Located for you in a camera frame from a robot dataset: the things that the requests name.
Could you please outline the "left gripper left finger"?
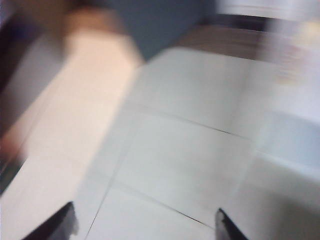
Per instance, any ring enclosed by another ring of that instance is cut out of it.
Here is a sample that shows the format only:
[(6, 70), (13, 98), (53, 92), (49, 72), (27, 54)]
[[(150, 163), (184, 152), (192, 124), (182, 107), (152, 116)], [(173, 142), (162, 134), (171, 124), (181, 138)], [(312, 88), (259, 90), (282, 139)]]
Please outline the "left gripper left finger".
[(35, 228), (24, 240), (69, 240), (78, 234), (74, 203), (67, 202), (55, 214)]

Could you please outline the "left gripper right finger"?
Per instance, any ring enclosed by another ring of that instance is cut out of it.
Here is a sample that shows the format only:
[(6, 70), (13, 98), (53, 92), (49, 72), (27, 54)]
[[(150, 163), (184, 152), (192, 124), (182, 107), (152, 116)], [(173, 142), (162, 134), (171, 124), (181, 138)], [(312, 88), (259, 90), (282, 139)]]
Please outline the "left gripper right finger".
[(215, 213), (215, 239), (248, 240), (222, 208)]

